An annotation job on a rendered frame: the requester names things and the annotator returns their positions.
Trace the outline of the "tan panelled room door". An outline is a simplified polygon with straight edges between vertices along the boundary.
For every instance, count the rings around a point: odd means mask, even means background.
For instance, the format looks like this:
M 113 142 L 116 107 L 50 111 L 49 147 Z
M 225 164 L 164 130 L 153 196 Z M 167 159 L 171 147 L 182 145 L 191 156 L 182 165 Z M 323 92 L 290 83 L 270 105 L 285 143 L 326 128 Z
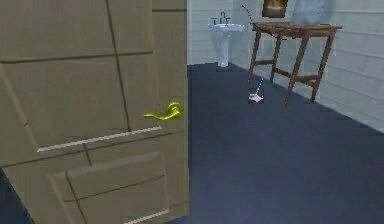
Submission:
M 32 224 L 186 216 L 187 0 L 0 0 L 0 170 Z

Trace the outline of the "brown wooden side table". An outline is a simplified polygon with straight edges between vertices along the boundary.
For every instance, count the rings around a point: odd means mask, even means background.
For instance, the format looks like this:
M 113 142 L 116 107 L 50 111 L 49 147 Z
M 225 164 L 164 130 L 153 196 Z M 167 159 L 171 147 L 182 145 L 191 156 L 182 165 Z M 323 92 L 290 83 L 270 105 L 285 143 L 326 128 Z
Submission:
M 320 87 L 327 60 L 332 49 L 332 44 L 336 37 L 336 33 L 338 30 L 341 30 L 342 27 L 331 24 L 297 25 L 290 22 L 251 22 L 251 25 L 252 30 L 255 32 L 255 39 L 253 43 L 250 65 L 247 72 L 247 82 L 251 81 L 253 71 L 256 66 L 270 65 L 270 82 L 274 81 L 275 74 L 280 74 L 289 79 L 287 88 L 288 92 L 284 100 L 285 106 L 288 105 L 289 96 L 292 93 L 293 87 L 296 83 L 301 83 L 312 88 L 310 101 L 314 102 Z M 270 34 L 276 38 L 273 57 L 269 60 L 257 59 L 261 35 L 263 33 Z M 284 71 L 277 67 L 277 59 L 284 37 L 301 40 L 293 70 L 291 72 Z M 299 69 L 301 67 L 308 42 L 313 37 L 324 37 L 327 39 L 318 70 L 315 74 L 299 76 Z

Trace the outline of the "white handled pink brush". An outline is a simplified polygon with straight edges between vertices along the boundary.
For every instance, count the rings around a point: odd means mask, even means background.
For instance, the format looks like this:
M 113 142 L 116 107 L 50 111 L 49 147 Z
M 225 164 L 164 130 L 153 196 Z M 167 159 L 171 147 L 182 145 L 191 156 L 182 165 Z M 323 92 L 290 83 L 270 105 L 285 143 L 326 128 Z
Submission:
M 263 93 L 263 81 L 264 79 L 261 79 L 259 81 L 259 84 L 257 86 L 257 89 L 255 92 L 251 92 L 249 94 L 248 100 L 252 103 L 263 103 L 264 101 L 264 93 Z

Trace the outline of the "white pedestal sink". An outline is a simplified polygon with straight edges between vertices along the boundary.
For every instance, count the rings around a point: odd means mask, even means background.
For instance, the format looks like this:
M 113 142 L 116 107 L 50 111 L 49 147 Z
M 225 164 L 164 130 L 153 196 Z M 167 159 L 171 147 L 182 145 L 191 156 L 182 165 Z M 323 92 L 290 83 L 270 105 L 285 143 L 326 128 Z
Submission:
M 231 18 L 226 16 L 225 11 L 220 12 L 219 17 L 211 17 L 207 25 L 214 36 L 216 49 L 216 59 L 219 67 L 229 65 L 229 50 L 231 34 L 234 32 L 243 32 L 244 24 L 230 23 Z

